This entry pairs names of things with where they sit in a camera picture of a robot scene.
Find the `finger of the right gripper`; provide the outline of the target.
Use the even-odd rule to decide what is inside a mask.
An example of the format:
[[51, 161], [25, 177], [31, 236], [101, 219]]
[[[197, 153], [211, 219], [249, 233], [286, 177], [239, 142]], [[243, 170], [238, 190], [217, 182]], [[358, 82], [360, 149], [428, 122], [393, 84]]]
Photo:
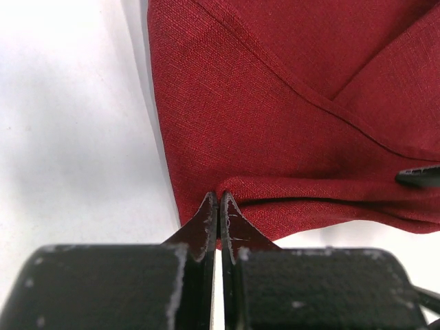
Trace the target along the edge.
[[414, 188], [440, 187], [440, 165], [401, 170], [395, 181], [403, 186]]

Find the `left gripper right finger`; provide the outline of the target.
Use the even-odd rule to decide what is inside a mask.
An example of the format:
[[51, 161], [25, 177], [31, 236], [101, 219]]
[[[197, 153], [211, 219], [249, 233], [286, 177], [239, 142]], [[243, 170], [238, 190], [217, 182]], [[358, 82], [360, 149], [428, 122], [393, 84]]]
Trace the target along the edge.
[[401, 263], [371, 248], [283, 249], [225, 192], [220, 203], [226, 329], [427, 329]]

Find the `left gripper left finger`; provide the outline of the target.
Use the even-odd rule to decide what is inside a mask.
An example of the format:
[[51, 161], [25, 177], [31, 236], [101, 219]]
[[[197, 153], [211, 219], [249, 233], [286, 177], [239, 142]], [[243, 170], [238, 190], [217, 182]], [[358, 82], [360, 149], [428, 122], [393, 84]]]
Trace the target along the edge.
[[24, 263], [2, 329], [209, 329], [217, 196], [165, 242], [44, 245]]

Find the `red cloth napkin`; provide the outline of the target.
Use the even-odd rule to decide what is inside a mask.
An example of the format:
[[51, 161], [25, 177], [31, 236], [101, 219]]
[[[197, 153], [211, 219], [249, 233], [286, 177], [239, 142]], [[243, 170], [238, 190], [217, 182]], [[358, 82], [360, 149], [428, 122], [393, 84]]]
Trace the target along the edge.
[[438, 1], [150, 1], [182, 223], [231, 192], [271, 239], [352, 220], [439, 230]]

